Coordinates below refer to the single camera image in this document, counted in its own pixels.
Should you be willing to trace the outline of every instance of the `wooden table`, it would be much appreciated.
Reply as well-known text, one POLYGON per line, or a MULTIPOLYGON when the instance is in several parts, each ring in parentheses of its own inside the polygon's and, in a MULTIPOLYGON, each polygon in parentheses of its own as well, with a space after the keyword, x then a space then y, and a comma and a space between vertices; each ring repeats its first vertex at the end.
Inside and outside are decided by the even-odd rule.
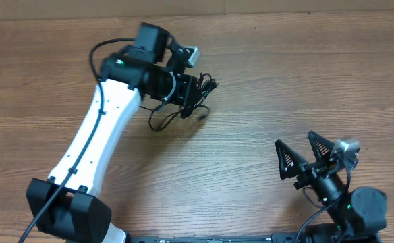
MULTIPOLYGON (((203 122, 194 115, 154 133, 147 111, 132 118, 101 196, 115 225, 136 236, 297 231, 316 209, 279 179, 274 142, 311 161, 314 130, 360 139, 351 187, 387 193, 381 236, 394 242, 394 11, 0 22, 0 242, 16 242, 32 220, 29 181, 47 178, 86 115, 90 48, 135 36, 141 21, 198 45, 188 72, 220 85, 203 122)), ((97 63, 120 47, 103 47, 97 63)), ((57 241, 36 230, 28 239, 57 241)))

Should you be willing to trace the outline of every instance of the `tabletop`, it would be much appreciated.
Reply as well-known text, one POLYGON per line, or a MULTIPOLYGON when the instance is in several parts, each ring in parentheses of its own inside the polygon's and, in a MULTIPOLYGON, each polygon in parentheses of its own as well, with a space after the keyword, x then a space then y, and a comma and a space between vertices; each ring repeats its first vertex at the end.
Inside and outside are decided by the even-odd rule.
MULTIPOLYGON (((294 180, 280 180, 275 141, 312 161, 314 130, 361 142, 351 189, 387 193, 381 237, 394 242, 394 11, 0 22, 0 242, 16 242, 30 223, 29 182, 47 178, 86 115, 89 50, 134 37, 140 22, 199 46, 187 73, 209 72, 219 87, 203 121, 196 114, 153 132, 148 111, 133 116, 101 194, 117 227, 164 237, 297 231, 316 208, 294 180)), ((102 47, 97 65, 122 45, 102 47)), ((28 239, 58 241, 36 229, 28 239)))

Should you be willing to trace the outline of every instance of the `wooden surface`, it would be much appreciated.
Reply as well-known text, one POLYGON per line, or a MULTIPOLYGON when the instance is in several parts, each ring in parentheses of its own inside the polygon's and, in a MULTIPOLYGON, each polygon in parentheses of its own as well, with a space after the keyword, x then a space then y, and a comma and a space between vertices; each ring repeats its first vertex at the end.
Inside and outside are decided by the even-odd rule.
MULTIPOLYGON (((394 242, 394 11, 0 22, 0 242, 16 242, 32 220, 29 181, 47 177, 86 114, 90 48, 135 36, 141 21, 198 45, 189 73, 220 85, 201 123, 194 115, 154 133, 147 111, 132 118, 101 196, 115 225, 171 237, 296 231, 316 209, 279 179, 274 142, 312 160, 314 130, 360 139, 351 188, 387 193, 381 236, 394 242)), ((97 63, 120 47, 103 47, 97 63)), ((34 230, 28 242, 57 241, 34 230)))
POLYGON ((0 20, 394 10, 394 0, 1 0, 0 20))

